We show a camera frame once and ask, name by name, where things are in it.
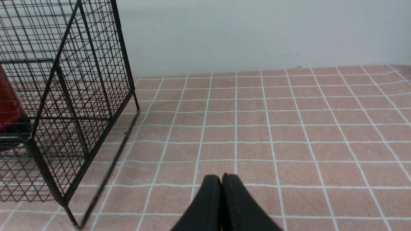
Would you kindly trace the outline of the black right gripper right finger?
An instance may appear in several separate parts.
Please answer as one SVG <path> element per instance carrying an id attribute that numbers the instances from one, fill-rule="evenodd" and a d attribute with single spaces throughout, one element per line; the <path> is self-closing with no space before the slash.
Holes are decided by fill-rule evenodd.
<path id="1" fill-rule="evenodd" d="M 234 174 L 222 177 L 223 231 L 282 231 Z"/>

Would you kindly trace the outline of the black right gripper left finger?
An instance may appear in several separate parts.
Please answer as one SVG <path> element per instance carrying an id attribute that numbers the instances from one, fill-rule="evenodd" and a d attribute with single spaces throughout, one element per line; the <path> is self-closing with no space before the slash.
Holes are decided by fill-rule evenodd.
<path id="1" fill-rule="evenodd" d="M 221 182 L 216 175 L 206 175 L 201 187 L 172 231 L 220 231 Z"/>

